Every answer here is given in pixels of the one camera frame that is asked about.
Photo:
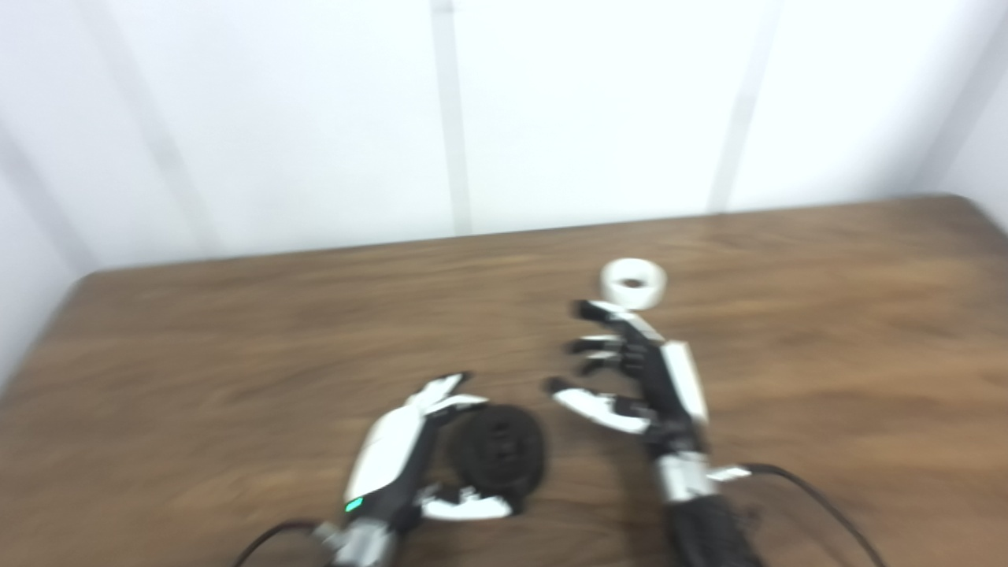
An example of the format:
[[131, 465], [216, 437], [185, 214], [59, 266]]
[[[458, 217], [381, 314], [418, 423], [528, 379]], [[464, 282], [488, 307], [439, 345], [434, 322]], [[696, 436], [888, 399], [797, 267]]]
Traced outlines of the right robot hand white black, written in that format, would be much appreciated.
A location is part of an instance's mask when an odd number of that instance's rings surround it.
[[637, 398], [591, 390], [562, 376], [545, 380], [545, 391], [590, 422], [640, 435], [652, 458], [709, 451], [706, 402], [696, 379], [687, 345], [669, 341], [638, 313], [599, 300], [577, 300], [572, 314], [607, 329], [569, 344], [582, 354], [580, 376], [614, 369], [637, 386]]

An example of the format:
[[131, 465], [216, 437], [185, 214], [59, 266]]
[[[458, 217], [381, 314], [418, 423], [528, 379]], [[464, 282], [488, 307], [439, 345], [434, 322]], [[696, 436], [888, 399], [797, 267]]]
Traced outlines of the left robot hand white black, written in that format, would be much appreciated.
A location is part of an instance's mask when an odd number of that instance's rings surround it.
[[346, 525], [371, 521], [407, 532], [423, 520], [467, 523], [515, 516], [503, 496], [426, 482], [443, 428], [489, 406], [488, 398], [458, 394], [471, 376], [461, 371], [432, 378], [373, 424], [343, 496]]

